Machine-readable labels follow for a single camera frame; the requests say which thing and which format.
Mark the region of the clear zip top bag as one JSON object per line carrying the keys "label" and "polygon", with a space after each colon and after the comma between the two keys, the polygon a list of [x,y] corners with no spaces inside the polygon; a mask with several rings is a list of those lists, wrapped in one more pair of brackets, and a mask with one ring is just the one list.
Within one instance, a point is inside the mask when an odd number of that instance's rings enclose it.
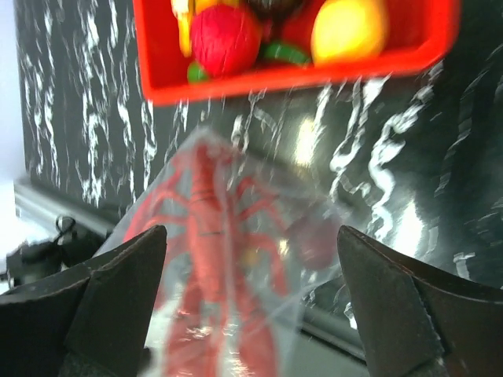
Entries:
{"label": "clear zip top bag", "polygon": [[102,246],[162,225],[147,376],[284,376],[311,290],[339,276],[340,219],[295,175],[201,127]]}

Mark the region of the red plastic lobster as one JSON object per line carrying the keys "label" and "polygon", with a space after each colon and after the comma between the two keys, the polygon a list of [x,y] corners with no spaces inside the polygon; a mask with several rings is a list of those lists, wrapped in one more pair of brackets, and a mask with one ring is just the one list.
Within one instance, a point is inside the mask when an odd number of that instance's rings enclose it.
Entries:
{"label": "red plastic lobster", "polygon": [[184,233],[167,240],[165,260],[189,254],[191,271],[171,323],[164,348],[166,376],[215,376],[228,336],[232,313],[240,319],[237,371],[241,376],[275,376],[279,372],[273,333],[258,296],[249,287],[244,267],[251,249],[270,258],[273,289],[289,292],[277,241],[251,232],[244,223],[263,212],[282,236],[298,236],[274,206],[276,194],[257,178],[243,178],[229,192],[220,170],[237,159],[228,147],[200,142],[172,159],[174,173],[147,195],[134,214],[126,237],[154,225],[180,225]]}

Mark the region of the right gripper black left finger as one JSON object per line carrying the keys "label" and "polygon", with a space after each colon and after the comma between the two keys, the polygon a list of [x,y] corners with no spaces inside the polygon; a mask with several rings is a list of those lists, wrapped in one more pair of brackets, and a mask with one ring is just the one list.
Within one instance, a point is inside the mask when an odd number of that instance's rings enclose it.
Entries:
{"label": "right gripper black left finger", "polygon": [[156,225],[63,272],[1,296],[3,376],[136,376],[160,284]]}

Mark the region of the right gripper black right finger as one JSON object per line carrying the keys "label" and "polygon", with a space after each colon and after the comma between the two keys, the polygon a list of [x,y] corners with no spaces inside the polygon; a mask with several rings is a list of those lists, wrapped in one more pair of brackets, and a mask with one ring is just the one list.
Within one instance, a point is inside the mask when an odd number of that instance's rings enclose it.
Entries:
{"label": "right gripper black right finger", "polygon": [[502,291],[349,226],[337,248],[371,376],[500,376]]}

